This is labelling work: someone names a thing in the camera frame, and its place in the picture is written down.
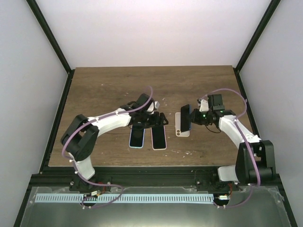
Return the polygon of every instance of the black frame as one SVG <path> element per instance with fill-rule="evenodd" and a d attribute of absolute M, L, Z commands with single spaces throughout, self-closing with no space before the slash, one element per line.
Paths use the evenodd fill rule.
<path fill-rule="evenodd" d="M 56 113 L 56 117 L 53 123 L 51 135 L 49 137 L 45 155 L 40 167 L 40 174 L 32 175 L 27 191 L 25 193 L 22 205 L 20 207 L 16 222 L 14 226 L 20 226 L 25 208 L 28 202 L 28 198 L 32 187 L 41 186 L 61 186 L 71 187 L 71 182 L 77 181 L 77 177 L 74 174 L 72 167 L 49 167 L 49 160 L 51 152 L 54 146 L 56 134 L 58 132 L 59 124 L 61 121 L 62 113 L 64 110 L 65 102 L 69 93 L 72 78 L 75 70 L 72 70 L 59 47 L 46 19 L 44 18 L 37 2 L 35 0 L 27 0 L 28 5 L 33 11 L 37 21 L 43 29 L 46 37 L 52 45 L 55 53 L 65 68 L 68 76 L 64 91 L 59 103 L 59 107 Z M 248 46 L 246 47 L 239 63 L 234 68 L 235 77 L 240 89 L 241 94 L 247 99 L 244 86 L 241 81 L 240 71 L 243 68 L 246 60 L 260 38 L 263 30 L 269 22 L 271 16 L 278 7 L 280 0 L 272 0 L 264 13 L 256 31 L 254 32 Z M 249 102 L 247 102 L 247 114 L 250 120 L 250 124 L 254 134 L 259 135 L 256 122 L 254 120 Z M 218 166 L 180 166 L 180 167 L 96 167 L 96 175 L 102 173 L 101 180 L 104 182 L 110 181 L 111 183 L 121 184 L 123 186 L 192 186 L 195 185 L 199 191 L 209 191 L 210 193 L 222 193 L 226 192 L 226 189 L 212 188 L 209 184 L 209 180 L 216 172 Z M 297 226 L 294 219 L 293 212 L 287 199 L 283 184 L 281 182 L 279 174 L 275 181 L 270 183 L 263 183 L 262 186 L 277 186 L 282 196 L 284 196 L 284 206 L 287 211 L 289 220 L 293 227 Z"/>

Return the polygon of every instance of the phone screen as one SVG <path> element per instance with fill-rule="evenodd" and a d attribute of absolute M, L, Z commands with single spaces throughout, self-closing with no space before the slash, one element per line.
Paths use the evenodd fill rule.
<path fill-rule="evenodd" d="M 129 137 L 129 147 L 142 148 L 144 144 L 144 132 L 145 129 L 141 125 L 132 126 L 131 135 Z"/>
<path fill-rule="evenodd" d="M 156 126 L 151 128 L 151 141 L 154 150 L 166 149 L 166 138 L 164 126 Z"/>
<path fill-rule="evenodd" d="M 191 108 L 189 104 L 181 107 L 181 126 L 180 126 L 181 132 L 190 130 L 191 127 L 190 109 Z"/>

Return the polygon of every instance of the smartphone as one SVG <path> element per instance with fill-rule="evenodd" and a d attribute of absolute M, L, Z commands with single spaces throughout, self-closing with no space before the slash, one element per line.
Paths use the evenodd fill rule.
<path fill-rule="evenodd" d="M 153 150 L 165 150 L 167 147 L 164 126 L 151 128 L 151 144 Z"/>
<path fill-rule="evenodd" d="M 144 144 L 145 129 L 141 125 L 133 125 L 129 137 L 130 148 L 142 148 Z"/>
<path fill-rule="evenodd" d="M 190 104 L 187 104 L 181 107 L 181 124 L 180 124 L 180 131 L 185 132 L 191 129 L 191 121 L 190 121 Z"/>
<path fill-rule="evenodd" d="M 181 113 L 175 113 L 175 128 L 176 136 L 178 137 L 188 137 L 190 131 L 181 132 Z"/>

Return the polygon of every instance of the black bracket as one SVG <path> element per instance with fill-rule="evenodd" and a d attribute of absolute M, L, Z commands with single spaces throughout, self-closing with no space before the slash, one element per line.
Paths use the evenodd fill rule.
<path fill-rule="evenodd" d="M 268 182 L 276 178 L 276 165 L 274 145 L 269 140 L 260 141 L 259 143 L 250 144 L 250 148 L 254 154 L 261 157 L 260 161 L 256 161 L 261 182 Z M 239 145 L 239 151 L 236 161 L 236 175 L 242 184 L 256 183 L 257 176 L 250 159 L 249 151 L 245 143 Z"/>
<path fill-rule="evenodd" d="M 83 124 L 87 123 L 88 119 L 82 114 L 75 117 L 66 132 L 61 138 L 61 143 L 64 145 L 68 138 Z M 70 143 L 68 144 L 66 151 L 74 156 L 76 161 L 82 161 L 91 155 L 93 148 L 95 146 L 99 129 L 97 126 L 88 125 L 83 128 L 81 132 L 85 132 L 83 136 L 77 133 Z"/>

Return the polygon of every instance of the blue smartphone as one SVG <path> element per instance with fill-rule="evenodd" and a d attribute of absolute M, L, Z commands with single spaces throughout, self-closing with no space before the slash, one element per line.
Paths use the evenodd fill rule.
<path fill-rule="evenodd" d="M 145 129 L 141 125 L 133 125 L 129 136 L 130 148 L 142 148 L 144 145 Z"/>

